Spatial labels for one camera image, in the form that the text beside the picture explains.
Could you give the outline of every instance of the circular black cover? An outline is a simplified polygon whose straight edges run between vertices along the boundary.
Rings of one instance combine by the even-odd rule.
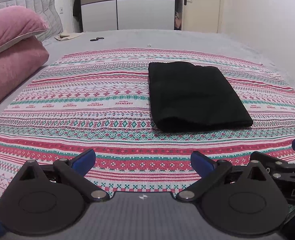
[[[18,181],[0,199],[0,221],[19,235],[52,234],[73,224],[82,214],[79,192],[61,183]]]
[[[203,217],[218,230],[235,236],[260,236],[278,230],[288,215],[285,198],[260,181],[247,183],[242,187],[225,184],[207,192],[199,206]]]

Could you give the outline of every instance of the beige cloth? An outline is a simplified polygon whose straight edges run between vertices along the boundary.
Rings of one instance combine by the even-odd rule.
[[[74,39],[78,36],[81,36],[84,32],[82,33],[65,33],[65,32],[62,32],[61,34],[59,35],[56,35],[54,38],[57,39],[58,41],[68,41],[68,40],[71,40],[71,39]]]

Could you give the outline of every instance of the gray bed sheet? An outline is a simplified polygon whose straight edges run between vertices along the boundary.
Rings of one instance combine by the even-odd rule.
[[[103,40],[90,41],[96,37]],[[68,41],[57,41],[54,38],[43,41],[50,57],[46,64],[11,95],[0,103],[0,113],[18,96],[18,94],[44,69],[64,55],[107,49],[147,48],[190,50],[204,53],[219,54],[262,63],[272,71],[279,73],[287,83],[295,89],[295,81],[289,73],[282,72],[268,58],[255,50],[231,40],[218,33],[194,33],[185,31],[164,30],[121,30],[105,32],[86,32],[83,35]]]

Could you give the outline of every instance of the white logo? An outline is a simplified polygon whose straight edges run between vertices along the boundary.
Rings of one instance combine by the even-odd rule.
[[[146,198],[148,198],[148,196],[147,195],[141,195],[141,196],[139,196],[139,198],[142,199],[142,200],[145,200]]]

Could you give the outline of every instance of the red and green patterned cloth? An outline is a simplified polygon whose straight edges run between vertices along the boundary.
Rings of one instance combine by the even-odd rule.
[[[168,134],[149,106],[148,64],[212,65],[230,82],[254,125],[242,130]],[[48,164],[87,148],[86,178],[110,192],[171,191],[200,177],[198,150],[246,165],[253,151],[295,162],[295,91],[262,64],[191,51],[116,49],[67,55],[41,73],[0,115],[0,196],[29,159]]]

